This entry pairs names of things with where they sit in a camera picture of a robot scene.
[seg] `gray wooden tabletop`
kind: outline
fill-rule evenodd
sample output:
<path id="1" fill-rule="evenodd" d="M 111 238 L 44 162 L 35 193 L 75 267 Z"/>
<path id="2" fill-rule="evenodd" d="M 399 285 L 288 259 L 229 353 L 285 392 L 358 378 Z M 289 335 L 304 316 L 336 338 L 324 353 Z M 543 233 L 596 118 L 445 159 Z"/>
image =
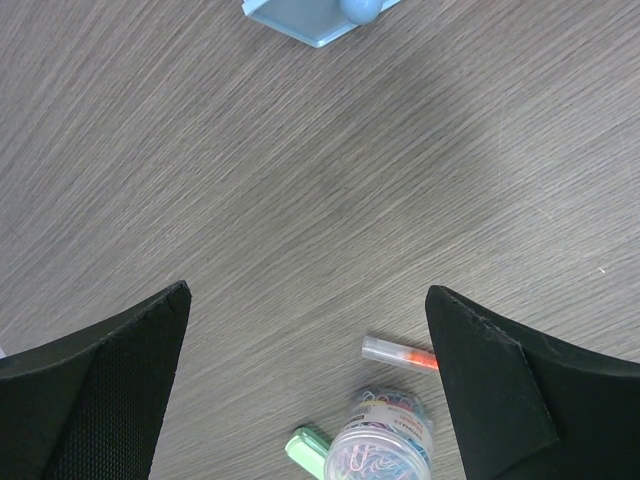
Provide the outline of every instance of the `gray wooden tabletop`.
<path id="1" fill-rule="evenodd" d="M 222 0 L 0 2 L 0 346 L 185 279 L 193 308 L 152 478 L 308 478 L 370 382 L 428 346 L 443 284 L 640 361 L 640 7 L 404 0 L 313 50 Z"/>

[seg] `paper clip container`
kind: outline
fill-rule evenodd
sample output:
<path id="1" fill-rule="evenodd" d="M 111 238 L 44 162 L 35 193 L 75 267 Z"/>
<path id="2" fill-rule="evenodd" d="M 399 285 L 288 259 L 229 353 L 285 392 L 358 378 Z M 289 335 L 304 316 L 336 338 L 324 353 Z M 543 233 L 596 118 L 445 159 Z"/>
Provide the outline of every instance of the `paper clip container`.
<path id="1" fill-rule="evenodd" d="M 430 480 L 433 427 L 412 394 L 362 391 L 329 449 L 325 480 Z"/>

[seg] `green highlighter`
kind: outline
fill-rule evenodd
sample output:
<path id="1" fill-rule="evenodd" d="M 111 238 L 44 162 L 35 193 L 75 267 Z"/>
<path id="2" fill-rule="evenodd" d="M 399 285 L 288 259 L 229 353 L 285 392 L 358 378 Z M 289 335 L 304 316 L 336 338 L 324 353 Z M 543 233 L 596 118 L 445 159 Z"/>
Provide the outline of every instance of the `green highlighter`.
<path id="1" fill-rule="evenodd" d="M 324 480 L 324 461 L 329 453 L 329 444 L 316 432 L 307 427 L 297 429 L 284 449 L 291 460 L 318 480 Z"/>

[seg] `light blue stand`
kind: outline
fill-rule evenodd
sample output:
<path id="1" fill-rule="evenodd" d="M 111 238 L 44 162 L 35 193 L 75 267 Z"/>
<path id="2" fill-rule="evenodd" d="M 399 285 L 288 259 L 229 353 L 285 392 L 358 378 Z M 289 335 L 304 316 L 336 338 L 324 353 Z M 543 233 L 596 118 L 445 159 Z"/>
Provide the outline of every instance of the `light blue stand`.
<path id="1" fill-rule="evenodd" d="M 398 2 L 382 0 L 381 11 Z M 255 21 L 320 48 L 356 28 L 358 25 L 353 22 L 364 24 L 373 20 L 376 16 L 373 10 L 380 9 L 379 3 L 379 0 L 245 0 L 242 9 Z"/>

